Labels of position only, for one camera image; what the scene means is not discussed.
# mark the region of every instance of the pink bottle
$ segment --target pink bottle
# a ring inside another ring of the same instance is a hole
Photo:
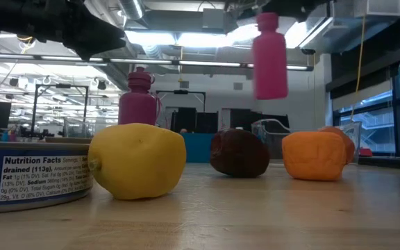
[[[257,16],[261,34],[253,41],[254,95],[258,100],[280,99],[288,95],[286,43],[276,32],[278,15],[266,12]]]
[[[143,123],[155,125],[157,120],[157,99],[149,94],[155,77],[137,67],[128,77],[129,93],[119,99],[118,124]]]

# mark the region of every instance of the orange block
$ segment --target orange block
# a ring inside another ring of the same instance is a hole
[[[282,140],[283,162],[293,178],[336,181],[347,155],[344,140],[329,132],[296,132]]]
[[[319,129],[319,131],[321,131],[321,132],[332,132],[332,133],[335,133],[335,134],[339,135],[342,138],[342,140],[344,140],[345,150],[347,150],[347,161],[346,161],[346,164],[349,164],[349,163],[351,163],[353,161],[354,151],[355,151],[354,143],[350,139],[350,137],[345,135],[344,131],[341,131],[340,129],[338,129],[336,127],[324,127],[324,128]]]

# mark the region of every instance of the tin can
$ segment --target tin can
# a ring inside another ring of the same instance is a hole
[[[87,144],[0,142],[0,212],[52,206],[92,187]]]

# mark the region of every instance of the lemon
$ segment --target lemon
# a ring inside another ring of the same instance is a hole
[[[92,139],[88,162],[97,182],[116,199],[159,197],[180,180],[185,141],[148,124],[111,126]]]

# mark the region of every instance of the magenta bottle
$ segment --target magenta bottle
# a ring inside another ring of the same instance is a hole
[[[265,12],[257,16],[261,34],[253,41],[255,98],[280,99],[288,95],[286,43],[276,32],[278,15]]]
[[[157,99],[149,94],[155,77],[137,67],[128,76],[130,92],[119,99],[118,124],[143,123],[155,125],[157,120]]]

